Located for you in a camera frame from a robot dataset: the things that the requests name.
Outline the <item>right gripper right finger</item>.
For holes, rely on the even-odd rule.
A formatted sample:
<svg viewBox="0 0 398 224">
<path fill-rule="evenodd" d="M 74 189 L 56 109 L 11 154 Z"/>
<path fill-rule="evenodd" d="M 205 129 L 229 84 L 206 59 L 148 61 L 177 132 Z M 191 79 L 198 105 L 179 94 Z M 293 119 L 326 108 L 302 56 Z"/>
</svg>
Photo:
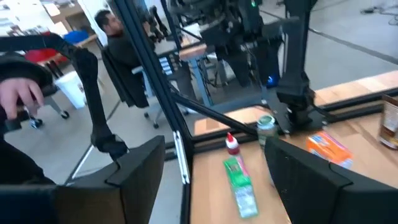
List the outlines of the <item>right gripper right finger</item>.
<svg viewBox="0 0 398 224">
<path fill-rule="evenodd" d="M 398 224 L 398 189 L 278 138 L 264 146 L 292 224 Z"/>
</svg>

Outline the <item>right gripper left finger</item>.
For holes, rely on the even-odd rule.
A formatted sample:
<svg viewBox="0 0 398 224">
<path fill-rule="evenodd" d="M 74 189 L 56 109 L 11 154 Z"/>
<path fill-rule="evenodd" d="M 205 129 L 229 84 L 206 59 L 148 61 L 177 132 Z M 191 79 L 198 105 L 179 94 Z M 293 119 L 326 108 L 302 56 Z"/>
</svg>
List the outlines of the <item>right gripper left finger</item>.
<svg viewBox="0 0 398 224">
<path fill-rule="evenodd" d="M 164 159 L 165 139 L 155 136 L 102 169 L 59 187 L 59 224 L 148 224 Z"/>
</svg>

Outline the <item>orange Mini-Wheats cereal box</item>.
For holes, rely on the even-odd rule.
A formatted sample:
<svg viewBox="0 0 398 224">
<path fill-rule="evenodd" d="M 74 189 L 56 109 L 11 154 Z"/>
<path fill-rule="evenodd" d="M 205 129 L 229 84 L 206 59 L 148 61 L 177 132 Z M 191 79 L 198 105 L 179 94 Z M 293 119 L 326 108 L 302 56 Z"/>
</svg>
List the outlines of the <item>orange Mini-Wheats cereal box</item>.
<svg viewBox="0 0 398 224">
<path fill-rule="evenodd" d="M 306 150 L 329 162 L 349 169 L 353 164 L 353 154 L 327 132 L 320 131 L 306 139 Z"/>
</svg>

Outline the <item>green lid jar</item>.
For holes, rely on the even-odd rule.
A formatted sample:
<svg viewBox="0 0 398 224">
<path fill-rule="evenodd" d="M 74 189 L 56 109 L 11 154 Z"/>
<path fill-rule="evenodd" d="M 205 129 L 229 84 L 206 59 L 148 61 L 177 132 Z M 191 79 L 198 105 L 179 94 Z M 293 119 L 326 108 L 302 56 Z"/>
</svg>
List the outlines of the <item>green lid jar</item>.
<svg viewBox="0 0 398 224">
<path fill-rule="evenodd" d="M 259 145 L 263 148 L 267 138 L 278 137 L 278 128 L 275 125 L 275 118 L 269 114 L 261 116 L 257 121 L 257 136 Z"/>
</svg>

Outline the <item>green cereal box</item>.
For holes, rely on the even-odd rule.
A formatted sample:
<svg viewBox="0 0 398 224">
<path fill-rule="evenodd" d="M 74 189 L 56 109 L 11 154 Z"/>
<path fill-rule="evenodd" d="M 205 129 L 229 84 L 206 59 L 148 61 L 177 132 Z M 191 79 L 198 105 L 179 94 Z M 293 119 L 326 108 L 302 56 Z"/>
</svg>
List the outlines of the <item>green cereal box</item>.
<svg viewBox="0 0 398 224">
<path fill-rule="evenodd" d="M 254 188 L 240 157 L 230 157 L 223 161 L 229 184 L 238 206 L 241 218 L 249 218 L 258 214 Z"/>
</svg>

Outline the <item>red cap colouring bottle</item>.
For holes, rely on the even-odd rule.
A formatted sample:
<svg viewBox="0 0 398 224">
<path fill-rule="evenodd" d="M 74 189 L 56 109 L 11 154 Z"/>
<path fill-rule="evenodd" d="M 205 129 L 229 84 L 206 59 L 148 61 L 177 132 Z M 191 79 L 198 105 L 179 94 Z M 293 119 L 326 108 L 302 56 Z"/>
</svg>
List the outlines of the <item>red cap colouring bottle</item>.
<svg viewBox="0 0 398 224">
<path fill-rule="evenodd" d="M 235 157 L 238 160 L 238 162 L 243 170 L 243 174 L 248 176 L 249 175 L 248 171 L 245 167 L 243 157 L 240 153 L 240 146 L 239 146 L 238 140 L 231 133 L 227 133 L 225 143 L 226 143 L 226 149 L 227 149 L 228 154 L 231 157 Z"/>
</svg>

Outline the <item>bagel seasoning jar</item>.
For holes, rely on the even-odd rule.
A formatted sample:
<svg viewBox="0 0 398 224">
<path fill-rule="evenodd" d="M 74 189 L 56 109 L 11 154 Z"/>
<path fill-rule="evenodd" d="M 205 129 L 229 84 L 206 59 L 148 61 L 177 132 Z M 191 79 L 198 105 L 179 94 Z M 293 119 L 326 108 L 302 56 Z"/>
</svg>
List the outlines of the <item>bagel seasoning jar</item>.
<svg viewBox="0 0 398 224">
<path fill-rule="evenodd" d="M 379 141 L 389 149 L 398 150 L 398 100 L 388 95 L 382 99 Z"/>
</svg>

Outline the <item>white waste bin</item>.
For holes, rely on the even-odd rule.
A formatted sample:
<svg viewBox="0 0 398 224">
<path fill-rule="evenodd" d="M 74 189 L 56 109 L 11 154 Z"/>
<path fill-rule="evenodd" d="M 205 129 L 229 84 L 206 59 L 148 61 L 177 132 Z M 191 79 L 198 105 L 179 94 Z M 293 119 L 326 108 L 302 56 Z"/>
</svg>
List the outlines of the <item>white waste bin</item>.
<svg viewBox="0 0 398 224">
<path fill-rule="evenodd" d="M 55 80 L 55 85 L 65 94 L 76 109 L 86 105 L 85 91 L 76 71 L 64 74 Z"/>
</svg>

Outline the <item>person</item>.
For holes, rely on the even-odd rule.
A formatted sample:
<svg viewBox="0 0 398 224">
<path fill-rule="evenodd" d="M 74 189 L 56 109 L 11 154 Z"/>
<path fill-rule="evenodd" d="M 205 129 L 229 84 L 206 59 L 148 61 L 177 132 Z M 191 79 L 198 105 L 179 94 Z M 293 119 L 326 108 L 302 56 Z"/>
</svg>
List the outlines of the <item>person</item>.
<svg viewBox="0 0 398 224">
<path fill-rule="evenodd" d="M 141 66 L 134 46 L 129 37 L 124 34 L 123 25 L 111 11 L 107 9 L 98 11 L 95 15 L 95 21 L 98 27 L 107 35 L 108 49 L 115 61 L 130 70 Z"/>
<path fill-rule="evenodd" d="M 31 157 L 4 139 L 1 125 L 5 120 L 6 114 L 0 109 L 0 184 L 55 184 Z"/>
</svg>

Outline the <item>neighbouring wooden table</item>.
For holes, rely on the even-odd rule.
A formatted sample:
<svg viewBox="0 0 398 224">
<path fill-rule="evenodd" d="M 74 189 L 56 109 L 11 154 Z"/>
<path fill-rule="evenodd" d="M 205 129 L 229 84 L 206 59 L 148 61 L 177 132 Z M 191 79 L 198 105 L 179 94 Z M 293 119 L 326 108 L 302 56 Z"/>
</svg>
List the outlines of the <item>neighbouring wooden table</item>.
<svg viewBox="0 0 398 224">
<path fill-rule="evenodd" d="M 225 72 L 210 47 L 183 35 L 180 49 L 174 41 L 162 40 L 155 52 L 168 60 L 172 84 L 184 97 L 207 107 L 215 105 L 211 94 L 225 81 Z"/>
</svg>

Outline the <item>person's hand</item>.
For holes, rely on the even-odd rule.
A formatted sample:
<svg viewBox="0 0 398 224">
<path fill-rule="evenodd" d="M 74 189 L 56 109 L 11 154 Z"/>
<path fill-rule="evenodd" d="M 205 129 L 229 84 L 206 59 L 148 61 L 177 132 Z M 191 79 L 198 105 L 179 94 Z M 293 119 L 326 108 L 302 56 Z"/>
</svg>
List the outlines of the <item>person's hand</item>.
<svg viewBox="0 0 398 224">
<path fill-rule="evenodd" d="M 10 78 L 0 83 L 0 105 L 8 119 L 17 118 L 17 101 L 20 99 L 29 111 L 36 114 L 44 105 L 44 96 L 38 84 L 28 78 Z"/>
</svg>

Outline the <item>blue bin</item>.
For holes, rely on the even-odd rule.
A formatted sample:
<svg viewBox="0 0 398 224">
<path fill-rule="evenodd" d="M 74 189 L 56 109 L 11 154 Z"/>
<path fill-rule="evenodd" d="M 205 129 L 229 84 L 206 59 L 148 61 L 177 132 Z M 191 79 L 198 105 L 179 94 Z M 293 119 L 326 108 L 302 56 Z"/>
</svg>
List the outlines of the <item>blue bin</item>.
<svg viewBox="0 0 398 224">
<path fill-rule="evenodd" d="M 82 42 L 88 37 L 88 33 L 84 30 L 73 30 L 63 36 L 63 38 L 71 44 L 77 44 L 79 42 Z"/>
</svg>

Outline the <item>red chair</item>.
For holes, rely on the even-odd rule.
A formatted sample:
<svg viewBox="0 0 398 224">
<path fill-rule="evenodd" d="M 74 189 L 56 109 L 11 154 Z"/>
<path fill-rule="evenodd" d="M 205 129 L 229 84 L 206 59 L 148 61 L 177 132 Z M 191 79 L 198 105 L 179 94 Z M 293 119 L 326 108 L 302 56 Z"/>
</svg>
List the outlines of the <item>red chair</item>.
<svg viewBox="0 0 398 224">
<path fill-rule="evenodd" d="M 24 57 L 34 63 L 45 63 L 54 60 L 56 63 L 66 62 L 67 58 L 54 49 L 29 50 Z"/>
</svg>

